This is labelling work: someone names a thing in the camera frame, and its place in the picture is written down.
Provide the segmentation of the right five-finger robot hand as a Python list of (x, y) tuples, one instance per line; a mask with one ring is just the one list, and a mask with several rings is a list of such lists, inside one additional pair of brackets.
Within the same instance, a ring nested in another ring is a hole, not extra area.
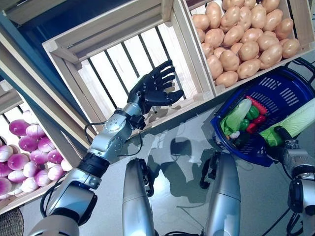
[(284, 127), (276, 126), (274, 131), (281, 137), (286, 149), (300, 148), (298, 140), (294, 139)]

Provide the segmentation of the left five-finger robot hand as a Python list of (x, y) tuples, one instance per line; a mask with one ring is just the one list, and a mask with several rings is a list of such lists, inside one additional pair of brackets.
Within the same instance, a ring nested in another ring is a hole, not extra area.
[(172, 87), (175, 79), (175, 68), (172, 60), (167, 60), (145, 74), (129, 92), (127, 103), (135, 103), (141, 113), (147, 114), (153, 106), (168, 106), (177, 102), (184, 95), (184, 91), (167, 93), (165, 90)]

